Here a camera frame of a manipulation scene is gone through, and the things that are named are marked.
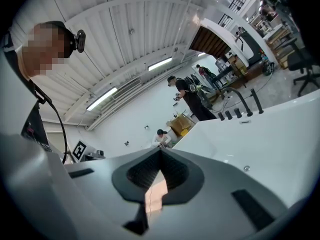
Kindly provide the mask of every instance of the office chair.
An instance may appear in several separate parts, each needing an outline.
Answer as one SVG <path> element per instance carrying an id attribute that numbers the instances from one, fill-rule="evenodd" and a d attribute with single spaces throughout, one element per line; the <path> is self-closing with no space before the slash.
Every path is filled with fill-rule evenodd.
<path id="1" fill-rule="evenodd" d="M 296 85 L 298 81 L 304 81 L 298 92 L 298 97 L 300 97 L 301 92 L 304 90 L 308 83 L 313 83 L 317 88 L 320 88 L 319 84 L 316 82 L 316 78 L 319 78 L 320 74 L 313 73 L 312 66 L 317 65 L 316 61 L 308 53 L 306 48 L 298 49 L 297 45 L 295 44 L 296 41 L 297 38 L 292 38 L 284 42 L 281 47 L 284 48 L 286 46 L 292 46 L 292 48 L 294 49 L 294 52 L 289 54 L 287 57 L 288 69 L 290 71 L 300 70 L 301 74 L 303 74 L 304 69 L 306 69 L 306 75 L 293 79 L 294 85 Z"/>

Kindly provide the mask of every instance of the railing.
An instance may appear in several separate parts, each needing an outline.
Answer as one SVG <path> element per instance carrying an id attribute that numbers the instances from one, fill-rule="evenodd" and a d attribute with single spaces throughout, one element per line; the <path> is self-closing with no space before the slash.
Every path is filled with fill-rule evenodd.
<path id="1" fill-rule="evenodd" d="M 232 3 L 229 5 L 229 9 L 232 10 L 234 13 L 238 13 L 238 11 L 241 9 L 241 6 L 243 6 L 246 3 L 247 0 L 233 0 Z M 222 26 L 223 28 L 227 27 L 229 23 L 233 19 L 224 14 L 222 18 L 219 20 L 218 25 Z"/>

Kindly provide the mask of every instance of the black handle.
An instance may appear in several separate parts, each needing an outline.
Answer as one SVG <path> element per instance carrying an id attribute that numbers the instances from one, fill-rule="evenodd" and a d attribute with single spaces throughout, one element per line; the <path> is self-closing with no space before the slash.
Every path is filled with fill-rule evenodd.
<path id="1" fill-rule="evenodd" d="M 236 107 L 234 109 L 234 112 L 235 112 L 237 118 L 241 118 L 242 117 L 242 114 L 240 113 L 240 109 L 239 108 Z"/>
<path id="2" fill-rule="evenodd" d="M 262 114 L 264 111 L 263 111 L 263 109 L 262 109 L 262 106 L 261 106 L 261 104 L 260 104 L 260 100 L 258 99 L 258 96 L 257 96 L 257 94 L 256 94 L 255 89 L 251 89 L 251 93 L 252 93 L 252 96 L 253 96 L 253 98 L 254 98 L 254 101 L 255 101 L 258 109 L 259 109 L 259 114 Z"/>
<path id="3" fill-rule="evenodd" d="M 225 111 L 225 115 L 228 117 L 229 120 L 232 119 L 232 115 L 230 114 L 229 110 Z"/>
<path id="4" fill-rule="evenodd" d="M 221 120 L 221 121 L 225 120 L 225 117 L 222 115 L 221 112 L 218 113 L 218 116 L 220 117 L 220 120 Z"/>

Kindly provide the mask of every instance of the fluorescent light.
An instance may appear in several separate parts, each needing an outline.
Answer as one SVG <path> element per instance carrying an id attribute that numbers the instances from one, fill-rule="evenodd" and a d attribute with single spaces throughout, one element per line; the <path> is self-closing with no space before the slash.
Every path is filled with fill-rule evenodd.
<path id="1" fill-rule="evenodd" d="M 103 102 L 106 98 L 108 98 L 110 95 L 114 94 L 117 91 L 116 87 L 113 87 L 111 90 L 108 90 L 104 95 L 102 95 L 100 98 L 98 98 L 95 102 L 93 102 L 90 106 L 86 108 L 86 110 L 91 111 L 93 110 L 97 105 L 99 105 L 101 102 Z"/>
<path id="2" fill-rule="evenodd" d="M 158 62 L 158 63 L 156 63 L 156 64 L 153 64 L 153 65 L 151 65 L 151 66 L 148 66 L 148 70 L 149 70 L 149 71 L 154 70 L 155 68 L 160 67 L 160 66 L 162 66 L 163 64 L 166 64 L 166 63 L 168 63 L 168 62 L 170 62 L 170 61 L 172 61 L 172 57 L 166 58 L 166 59 L 164 59 L 164 60 L 162 60 L 162 61 L 160 61 L 160 62 Z"/>

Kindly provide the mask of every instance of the floor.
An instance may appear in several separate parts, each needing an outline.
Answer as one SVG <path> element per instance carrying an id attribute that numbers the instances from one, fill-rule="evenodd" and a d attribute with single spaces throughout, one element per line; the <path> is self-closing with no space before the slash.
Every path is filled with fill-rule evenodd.
<path id="1" fill-rule="evenodd" d="M 320 73 L 320 67 L 315 66 L 313 68 L 314 73 Z M 302 74 L 299 70 L 289 71 L 288 69 L 277 69 L 270 76 L 260 75 L 257 78 L 249 81 L 246 84 L 246 88 L 242 86 L 237 89 L 243 96 L 246 98 L 245 101 L 251 111 L 257 111 L 257 105 L 253 97 L 249 97 L 251 94 L 251 89 L 253 88 L 257 93 L 257 96 L 260 100 L 261 106 L 263 109 L 285 103 L 287 101 L 296 99 L 298 96 L 298 91 L 303 84 L 303 81 L 296 82 L 296 85 L 293 84 L 293 79 L 301 77 Z M 302 91 L 301 96 L 309 94 L 317 90 L 317 87 L 309 83 L 305 89 Z M 244 105 L 240 101 L 239 97 L 230 92 L 227 96 L 230 98 L 224 100 L 219 97 L 213 104 L 213 113 L 217 116 L 218 112 L 223 112 L 224 117 L 225 111 L 228 110 L 231 115 L 235 115 L 235 108 L 239 108 L 240 112 L 246 112 Z"/>

